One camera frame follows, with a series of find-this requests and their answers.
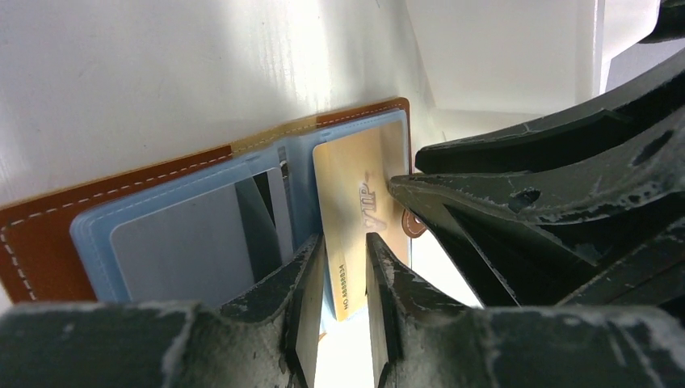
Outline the gold credit card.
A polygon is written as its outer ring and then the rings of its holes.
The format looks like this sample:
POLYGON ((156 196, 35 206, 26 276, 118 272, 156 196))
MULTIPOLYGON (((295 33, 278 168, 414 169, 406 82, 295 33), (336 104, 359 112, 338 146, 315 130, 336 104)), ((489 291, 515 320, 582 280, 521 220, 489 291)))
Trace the gold credit card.
POLYGON ((321 222, 334 304, 341 322, 366 304, 366 235, 377 233, 404 264, 411 263, 404 209, 389 181, 409 170, 406 122, 362 124, 313 148, 321 222))

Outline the brown leather card holder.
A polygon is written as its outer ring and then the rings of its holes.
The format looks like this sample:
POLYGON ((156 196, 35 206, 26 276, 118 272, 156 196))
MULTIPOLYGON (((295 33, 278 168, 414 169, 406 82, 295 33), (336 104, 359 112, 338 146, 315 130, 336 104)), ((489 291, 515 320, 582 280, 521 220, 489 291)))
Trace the brown leather card holder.
POLYGON ((320 293, 364 305, 364 237, 404 264, 414 219, 389 193, 410 172, 410 104, 394 98, 6 206, 1 284, 20 302, 194 300, 217 307, 324 234, 320 293))

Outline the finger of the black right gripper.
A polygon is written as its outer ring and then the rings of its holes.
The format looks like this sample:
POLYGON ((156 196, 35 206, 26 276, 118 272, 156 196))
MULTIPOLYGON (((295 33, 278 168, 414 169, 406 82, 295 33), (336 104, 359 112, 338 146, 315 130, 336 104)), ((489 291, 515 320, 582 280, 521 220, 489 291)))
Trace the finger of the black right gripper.
POLYGON ((684 52, 577 106, 492 133, 428 145, 425 174, 539 172, 620 146, 684 105, 684 52))
POLYGON ((563 167, 391 180, 485 306, 684 295, 684 110, 563 167))

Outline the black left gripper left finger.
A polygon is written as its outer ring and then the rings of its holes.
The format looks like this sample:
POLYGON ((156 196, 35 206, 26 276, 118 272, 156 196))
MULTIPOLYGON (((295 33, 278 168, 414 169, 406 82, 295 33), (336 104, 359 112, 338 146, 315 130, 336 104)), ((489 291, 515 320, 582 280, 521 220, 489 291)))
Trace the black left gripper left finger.
POLYGON ((219 309, 22 303, 1 317, 4 387, 310 387, 325 239, 219 309))

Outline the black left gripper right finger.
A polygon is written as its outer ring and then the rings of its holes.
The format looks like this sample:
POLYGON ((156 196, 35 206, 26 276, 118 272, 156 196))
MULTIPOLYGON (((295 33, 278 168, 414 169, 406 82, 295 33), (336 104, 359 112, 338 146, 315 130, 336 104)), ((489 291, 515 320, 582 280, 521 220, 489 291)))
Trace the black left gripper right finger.
POLYGON ((681 387, 684 329, 647 306, 465 306, 366 237, 377 387, 681 387))

